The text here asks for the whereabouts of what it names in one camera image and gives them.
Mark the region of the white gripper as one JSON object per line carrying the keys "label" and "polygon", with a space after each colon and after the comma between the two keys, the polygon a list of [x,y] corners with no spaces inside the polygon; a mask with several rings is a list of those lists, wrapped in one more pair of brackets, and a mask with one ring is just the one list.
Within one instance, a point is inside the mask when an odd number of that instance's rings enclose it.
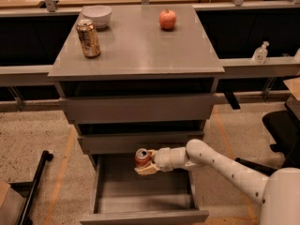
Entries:
{"label": "white gripper", "polygon": [[172,170],[170,151],[171,149],[169,147],[159,150],[148,150],[149,155],[154,157],[155,164],[152,161],[140,164],[135,168],[135,172],[139,175],[151,175],[157,173],[159,170],[162,172],[170,172]]}

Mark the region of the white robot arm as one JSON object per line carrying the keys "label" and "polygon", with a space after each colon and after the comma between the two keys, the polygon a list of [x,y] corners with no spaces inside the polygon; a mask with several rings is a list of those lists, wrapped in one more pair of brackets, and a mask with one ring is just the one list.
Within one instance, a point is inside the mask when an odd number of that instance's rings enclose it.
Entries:
{"label": "white robot arm", "polygon": [[198,139],[177,148],[140,148],[135,153],[135,163],[139,175],[175,169],[194,172],[208,165],[261,206],[260,225],[300,225],[298,168],[283,168],[264,175],[221,155]]}

